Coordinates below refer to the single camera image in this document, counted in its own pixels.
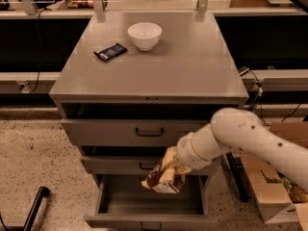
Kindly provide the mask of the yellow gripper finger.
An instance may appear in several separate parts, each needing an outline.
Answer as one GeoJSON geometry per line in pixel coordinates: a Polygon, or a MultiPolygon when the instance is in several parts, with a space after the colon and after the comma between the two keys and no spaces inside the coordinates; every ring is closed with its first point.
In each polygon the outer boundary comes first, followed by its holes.
{"type": "Polygon", "coordinates": [[[184,175],[190,173],[191,171],[192,169],[190,167],[185,167],[185,166],[178,166],[175,168],[176,175],[184,175]]]}
{"type": "Polygon", "coordinates": [[[179,165],[176,158],[176,147],[169,147],[162,159],[162,169],[167,169],[170,167],[177,167],[179,165]]]}

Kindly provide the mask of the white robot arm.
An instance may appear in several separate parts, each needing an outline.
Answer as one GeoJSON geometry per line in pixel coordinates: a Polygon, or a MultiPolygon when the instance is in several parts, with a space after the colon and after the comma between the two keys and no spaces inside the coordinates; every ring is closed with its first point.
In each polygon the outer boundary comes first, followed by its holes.
{"type": "Polygon", "coordinates": [[[233,149],[270,163],[308,190],[308,149],[275,136],[254,113],[235,108],[218,110],[208,124],[182,137],[167,150],[162,169],[202,169],[233,149]]]}

